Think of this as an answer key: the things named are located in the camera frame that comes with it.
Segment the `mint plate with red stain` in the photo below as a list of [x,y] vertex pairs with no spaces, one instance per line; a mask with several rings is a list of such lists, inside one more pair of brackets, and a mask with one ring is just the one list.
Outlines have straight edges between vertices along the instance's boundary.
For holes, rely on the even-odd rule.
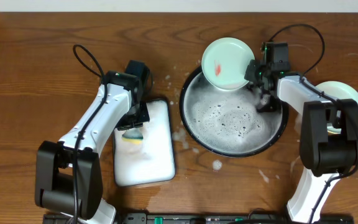
[[246,86],[246,70],[254,60],[251,48],[239,39],[224,37],[205,49],[201,68],[210,84],[222,90],[237,90]]

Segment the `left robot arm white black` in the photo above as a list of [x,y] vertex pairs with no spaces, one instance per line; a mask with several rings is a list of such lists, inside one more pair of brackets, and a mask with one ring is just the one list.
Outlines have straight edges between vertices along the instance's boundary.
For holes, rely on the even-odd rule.
[[113,223],[116,209],[102,198],[100,155],[111,133],[138,128],[150,120],[141,100],[149,80],[141,72],[108,72],[91,106],[58,142],[44,141],[38,151],[35,204],[68,216],[68,223]]

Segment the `mint green plate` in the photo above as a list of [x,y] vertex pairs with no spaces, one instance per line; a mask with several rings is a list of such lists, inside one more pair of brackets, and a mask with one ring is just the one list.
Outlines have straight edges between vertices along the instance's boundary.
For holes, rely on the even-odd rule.
[[327,81],[316,85],[316,88],[325,92],[329,96],[338,99],[353,99],[358,104],[358,92],[353,87],[337,81]]

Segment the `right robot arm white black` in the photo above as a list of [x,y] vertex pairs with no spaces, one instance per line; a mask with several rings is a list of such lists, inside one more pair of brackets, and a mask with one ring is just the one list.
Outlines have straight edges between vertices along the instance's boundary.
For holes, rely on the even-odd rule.
[[289,219],[316,223],[334,186],[358,170],[358,104],[335,98],[312,85],[287,63],[251,60],[245,79],[273,92],[302,117],[300,159],[303,172],[287,202]]

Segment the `green yellow sponge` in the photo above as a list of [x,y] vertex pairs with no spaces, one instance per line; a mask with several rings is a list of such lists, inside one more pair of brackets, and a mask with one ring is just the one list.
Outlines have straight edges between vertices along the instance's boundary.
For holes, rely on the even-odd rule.
[[121,136],[121,139],[123,141],[130,142],[133,144],[141,144],[144,137],[138,128],[132,128],[124,131]]

